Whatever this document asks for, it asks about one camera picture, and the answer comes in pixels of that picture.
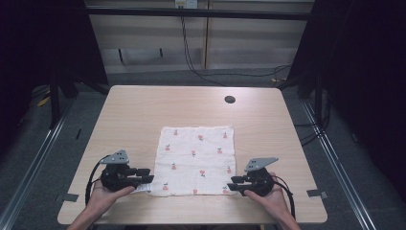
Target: hand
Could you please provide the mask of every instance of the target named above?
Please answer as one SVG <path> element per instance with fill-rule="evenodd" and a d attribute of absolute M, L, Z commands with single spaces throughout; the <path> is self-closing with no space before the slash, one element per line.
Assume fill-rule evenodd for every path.
<path fill-rule="evenodd" d="M 273 172 L 270 173 L 272 178 L 278 182 Z M 281 186 L 274 184 L 272 191 L 262 197 L 256 193 L 245 190 L 244 194 L 259 203 L 285 230 L 300 229 L 296 220 L 290 215 L 283 196 Z"/>
<path fill-rule="evenodd" d="M 135 190 L 129 186 L 117 192 L 104 188 L 101 181 L 96 181 L 89 202 L 84 210 L 72 222 L 68 229 L 86 229 L 98 220 L 117 201 L 118 198 L 127 196 Z"/>

